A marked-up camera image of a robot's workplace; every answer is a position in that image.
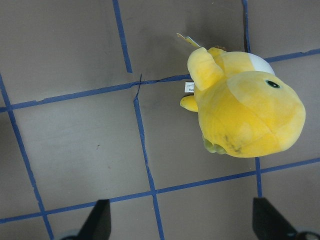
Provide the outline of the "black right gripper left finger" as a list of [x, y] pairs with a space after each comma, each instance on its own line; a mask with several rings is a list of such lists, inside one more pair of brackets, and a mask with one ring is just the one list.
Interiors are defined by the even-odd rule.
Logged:
[[108, 240], [111, 235], [111, 208], [109, 199], [96, 202], [76, 240]]

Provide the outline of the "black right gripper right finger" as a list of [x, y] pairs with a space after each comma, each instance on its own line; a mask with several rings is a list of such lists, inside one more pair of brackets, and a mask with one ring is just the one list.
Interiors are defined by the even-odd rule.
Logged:
[[265, 198], [252, 203], [252, 229], [259, 240], [294, 240], [298, 231]]

